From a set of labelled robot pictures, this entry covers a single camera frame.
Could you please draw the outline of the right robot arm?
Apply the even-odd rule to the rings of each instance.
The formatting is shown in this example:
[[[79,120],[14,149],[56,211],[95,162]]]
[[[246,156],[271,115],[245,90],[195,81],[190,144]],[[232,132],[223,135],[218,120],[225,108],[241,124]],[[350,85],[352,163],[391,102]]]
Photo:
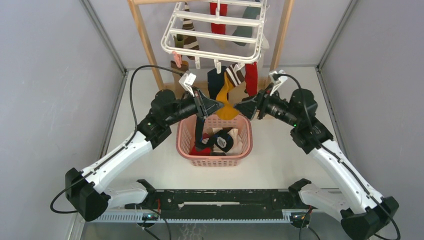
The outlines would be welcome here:
[[[289,203],[319,209],[340,222],[353,240],[367,240],[392,222],[399,208],[394,197],[384,197],[354,168],[330,131],[316,118],[318,107],[310,90],[293,91],[289,100],[277,92],[261,90],[234,105],[248,119],[269,115],[290,126],[293,142],[314,159],[337,185],[340,193],[330,193],[308,179],[289,187]]]

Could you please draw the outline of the white plastic clip hanger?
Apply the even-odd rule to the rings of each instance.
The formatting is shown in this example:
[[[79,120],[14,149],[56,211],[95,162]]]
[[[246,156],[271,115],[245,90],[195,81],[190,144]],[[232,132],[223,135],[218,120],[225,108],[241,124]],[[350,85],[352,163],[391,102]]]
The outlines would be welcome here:
[[[187,1],[184,2],[184,6],[182,9],[186,12],[193,12],[193,13],[200,13],[200,14],[207,14],[207,15],[215,15],[216,13],[219,13],[220,16],[225,17],[233,17],[233,18],[242,18],[242,15],[246,9],[246,5],[229,5],[229,4],[221,4],[218,5],[216,3],[217,0],[204,0],[202,1],[202,5],[209,8],[210,12],[195,12],[191,11],[189,8],[189,3]],[[239,1],[246,1],[246,2],[256,2],[260,3],[265,0],[239,0]],[[215,24],[215,23],[209,23],[209,22],[202,22],[197,20],[190,20],[190,19],[176,19],[174,28],[176,29],[182,29],[182,30],[189,30],[189,31],[196,31],[196,32],[206,32],[206,33],[212,33],[212,34],[220,34],[220,35],[229,35],[232,36],[233,32],[236,30],[237,25],[229,25],[229,24]],[[253,36],[252,38],[256,37],[258,33],[258,28],[253,28]],[[170,34],[169,38],[167,39],[167,44],[171,48],[175,48],[174,45],[174,39],[173,36],[177,34]],[[255,45],[244,43],[244,42],[236,42],[236,41],[226,41],[222,39],[210,39],[210,38],[204,38],[200,36],[190,36],[190,35],[183,35],[184,36],[184,49],[189,50],[200,50],[205,52],[214,52],[218,54],[228,54],[228,55],[237,55],[240,57],[250,57],[254,51],[255,51]],[[266,42],[266,38],[263,36],[263,41],[261,44],[260,49],[260,55],[259,58],[254,61],[257,62],[262,57],[262,48],[264,46],[264,42]],[[193,60],[195,62],[194,56],[190,55],[182,55],[186,56]],[[229,62],[234,63],[232,61],[220,61],[220,66],[222,68],[222,62]]]

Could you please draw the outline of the white sock front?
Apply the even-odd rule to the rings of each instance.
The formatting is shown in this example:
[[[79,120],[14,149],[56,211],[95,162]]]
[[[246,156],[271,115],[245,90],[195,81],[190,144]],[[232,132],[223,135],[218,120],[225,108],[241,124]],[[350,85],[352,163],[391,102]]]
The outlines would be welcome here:
[[[228,129],[227,134],[232,139],[232,147],[228,151],[224,151],[219,148],[218,145],[213,146],[213,155],[226,155],[226,156],[237,156],[243,152],[243,142],[239,136],[239,131],[237,128]]]

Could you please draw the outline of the mustard yellow sock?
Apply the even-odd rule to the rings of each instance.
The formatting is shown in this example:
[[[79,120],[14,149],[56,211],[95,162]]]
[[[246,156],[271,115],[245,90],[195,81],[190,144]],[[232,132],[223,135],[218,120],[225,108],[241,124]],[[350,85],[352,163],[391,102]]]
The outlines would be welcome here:
[[[229,102],[229,93],[245,81],[245,77],[241,71],[242,68],[238,63],[233,63],[224,72],[224,84],[216,96],[216,100],[224,104],[216,112],[216,115],[222,120],[232,120],[239,114]]]

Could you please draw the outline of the red fuzzy sock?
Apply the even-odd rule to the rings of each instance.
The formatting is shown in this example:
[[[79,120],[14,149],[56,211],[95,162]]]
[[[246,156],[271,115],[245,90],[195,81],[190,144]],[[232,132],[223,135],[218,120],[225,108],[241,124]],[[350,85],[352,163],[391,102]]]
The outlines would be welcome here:
[[[245,92],[249,97],[258,93],[258,67],[257,63],[247,63],[245,65]]]
[[[203,133],[199,140],[195,140],[195,144],[189,152],[191,156],[210,156],[212,152],[212,145],[209,143],[210,136]]]

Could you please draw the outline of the pink plastic laundry basket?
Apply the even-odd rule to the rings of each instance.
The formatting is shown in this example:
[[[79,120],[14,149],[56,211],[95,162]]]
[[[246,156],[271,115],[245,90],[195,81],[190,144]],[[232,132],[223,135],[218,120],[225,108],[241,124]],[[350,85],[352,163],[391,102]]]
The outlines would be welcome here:
[[[238,129],[238,136],[241,138],[242,148],[238,155],[230,156],[201,156],[190,154],[195,146],[196,116],[190,116],[178,124],[176,134],[176,149],[192,165],[197,167],[235,167],[241,159],[246,158],[253,148],[252,125],[248,119],[238,115],[232,120],[222,120],[217,115],[209,116],[204,123],[203,130],[211,128],[233,127]]]

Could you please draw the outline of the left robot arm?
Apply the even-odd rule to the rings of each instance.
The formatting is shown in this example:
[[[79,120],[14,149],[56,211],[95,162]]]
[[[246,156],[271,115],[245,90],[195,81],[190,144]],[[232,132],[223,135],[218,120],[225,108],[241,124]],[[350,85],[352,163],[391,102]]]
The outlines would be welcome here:
[[[82,170],[66,172],[65,197],[85,221],[96,220],[107,209],[122,205],[140,204],[145,209],[155,205],[157,196],[148,189],[107,192],[107,188],[135,160],[159,146],[171,134],[171,125],[191,116],[205,119],[224,106],[199,89],[193,93],[177,99],[169,89],[159,91],[146,117],[119,146]]]

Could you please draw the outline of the black patterned sock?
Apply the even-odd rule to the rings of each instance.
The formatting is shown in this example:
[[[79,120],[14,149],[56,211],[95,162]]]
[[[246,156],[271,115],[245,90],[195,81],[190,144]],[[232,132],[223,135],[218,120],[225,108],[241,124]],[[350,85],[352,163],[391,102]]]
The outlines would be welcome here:
[[[212,134],[211,136],[204,138],[203,129],[205,120],[205,118],[198,116],[196,117],[194,146],[197,150],[203,150],[205,148],[212,148],[216,146],[221,151],[227,153],[234,146],[234,139],[229,134],[233,128],[225,127]]]

